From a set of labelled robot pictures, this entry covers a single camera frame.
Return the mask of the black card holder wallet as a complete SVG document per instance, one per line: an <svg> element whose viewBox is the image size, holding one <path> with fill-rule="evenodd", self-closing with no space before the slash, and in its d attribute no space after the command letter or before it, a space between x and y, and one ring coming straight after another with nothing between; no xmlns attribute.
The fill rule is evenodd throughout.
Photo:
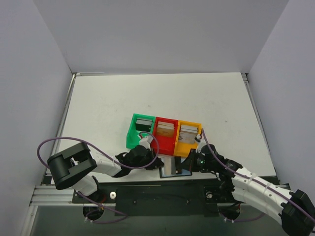
<svg viewBox="0 0 315 236"><path fill-rule="evenodd" d="M181 157L164 157L160 159L164 166L159 168L160 178L186 177L191 176L192 172L182 169L182 163L185 158Z"/></svg>

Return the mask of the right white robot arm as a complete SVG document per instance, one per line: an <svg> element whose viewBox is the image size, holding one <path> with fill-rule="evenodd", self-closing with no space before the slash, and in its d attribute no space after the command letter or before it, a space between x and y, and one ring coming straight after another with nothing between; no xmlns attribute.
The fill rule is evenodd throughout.
<svg viewBox="0 0 315 236"><path fill-rule="evenodd" d="M225 201L246 203L276 220L289 236L309 236L315 229L315 206L302 190L295 192L268 182L234 160L218 154L214 145L192 148L182 163L185 170L214 173L224 184Z"/></svg>

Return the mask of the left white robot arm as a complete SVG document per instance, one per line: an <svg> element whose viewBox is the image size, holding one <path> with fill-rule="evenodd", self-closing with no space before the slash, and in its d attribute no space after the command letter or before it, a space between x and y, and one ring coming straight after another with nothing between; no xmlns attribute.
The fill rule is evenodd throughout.
<svg viewBox="0 0 315 236"><path fill-rule="evenodd" d="M90 175L91 172L121 178L136 168L155 170L164 166L148 145L137 145L110 160L99 152L92 152L85 143L78 143L51 156L47 164L56 189L71 187L92 203L104 202L107 194L100 189L98 180Z"/></svg>

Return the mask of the dark cards in green bin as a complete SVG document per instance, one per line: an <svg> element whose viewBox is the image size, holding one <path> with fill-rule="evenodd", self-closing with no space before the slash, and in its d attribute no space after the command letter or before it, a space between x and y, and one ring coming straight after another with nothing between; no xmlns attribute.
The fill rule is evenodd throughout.
<svg viewBox="0 0 315 236"><path fill-rule="evenodd" d="M135 121L135 129L137 131L150 132L152 128L152 121L149 119L137 118Z"/></svg>

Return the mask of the tan cards in red bin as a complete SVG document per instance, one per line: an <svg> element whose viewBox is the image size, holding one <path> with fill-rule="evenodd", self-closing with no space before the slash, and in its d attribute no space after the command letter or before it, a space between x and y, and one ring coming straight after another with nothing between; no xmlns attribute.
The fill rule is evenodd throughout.
<svg viewBox="0 0 315 236"><path fill-rule="evenodd" d="M173 137L175 133L175 125L173 123L167 123L159 121L157 123L156 134L158 136Z"/></svg>

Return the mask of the yellow plastic bin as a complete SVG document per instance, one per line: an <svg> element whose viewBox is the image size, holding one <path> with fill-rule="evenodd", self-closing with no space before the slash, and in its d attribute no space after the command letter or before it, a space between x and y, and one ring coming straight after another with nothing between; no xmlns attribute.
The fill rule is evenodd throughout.
<svg viewBox="0 0 315 236"><path fill-rule="evenodd" d="M202 125L200 123L178 120L178 129L177 129L177 134L176 134L176 141L175 141L175 147L174 147L173 155L179 156L179 157L187 157L191 149L196 149L197 143L195 142L194 144L187 144L187 143L179 142L180 126L182 124L197 127L198 128L198 134L201 134Z"/></svg>

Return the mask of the green plastic bin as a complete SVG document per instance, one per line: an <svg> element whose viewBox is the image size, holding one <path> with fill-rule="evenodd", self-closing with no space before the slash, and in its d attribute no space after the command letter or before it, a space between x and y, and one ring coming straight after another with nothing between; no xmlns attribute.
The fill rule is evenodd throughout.
<svg viewBox="0 0 315 236"><path fill-rule="evenodd" d="M131 123L128 129L128 133L126 136L126 148L128 149L132 149L134 148L136 145L138 145L139 141L140 141L140 136L139 133L141 131L137 131L135 129L135 121L137 118L142 118L142 119L149 119L151 120L152 123L152 128L151 131L149 133L152 133L153 128L154 128L154 123L156 120L156 117L154 116L147 116L147 115L141 115L141 114L133 114L132 119L131 119Z"/></svg>

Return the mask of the red plastic bin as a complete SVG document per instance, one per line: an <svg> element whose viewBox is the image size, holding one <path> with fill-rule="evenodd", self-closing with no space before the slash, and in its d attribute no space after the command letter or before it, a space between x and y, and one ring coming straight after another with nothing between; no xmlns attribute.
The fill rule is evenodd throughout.
<svg viewBox="0 0 315 236"><path fill-rule="evenodd" d="M158 136L156 134L157 123L159 121L173 123L175 125L175 133L173 137ZM159 154L172 156L174 153L177 129L178 129L178 120L156 117L154 128L153 128L153 135L157 139L157 142L156 140L152 140L151 142L151 147L154 149L154 151L157 152L158 145L159 145Z"/></svg>

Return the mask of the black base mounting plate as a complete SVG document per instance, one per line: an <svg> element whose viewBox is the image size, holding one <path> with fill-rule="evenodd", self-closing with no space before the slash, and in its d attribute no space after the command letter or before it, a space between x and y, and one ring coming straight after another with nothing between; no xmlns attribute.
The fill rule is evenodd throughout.
<svg viewBox="0 0 315 236"><path fill-rule="evenodd" d="M72 202L84 204L83 213L97 219L105 204L115 216L218 216L238 215L240 202L233 199L224 183L216 179L158 181L147 184L101 184L88 200L74 193Z"/></svg>

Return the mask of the aluminium frame rail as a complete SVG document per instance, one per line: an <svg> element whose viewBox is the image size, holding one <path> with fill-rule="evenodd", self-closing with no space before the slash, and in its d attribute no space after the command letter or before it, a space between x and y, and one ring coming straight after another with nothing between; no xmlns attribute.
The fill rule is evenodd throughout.
<svg viewBox="0 0 315 236"><path fill-rule="evenodd" d="M189 204L193 199L209 203L231 203L232 195L224 193L219 186L203 185L200 182L162 183L158 185L100 185L101 193L91 198L106 204L114 204L118 200L138 201L156 199L182 199ZM88 200L72 189L58 190L54 186L36 187L31 199L34 206L63 206L67 204L90 204Z"/></svg>

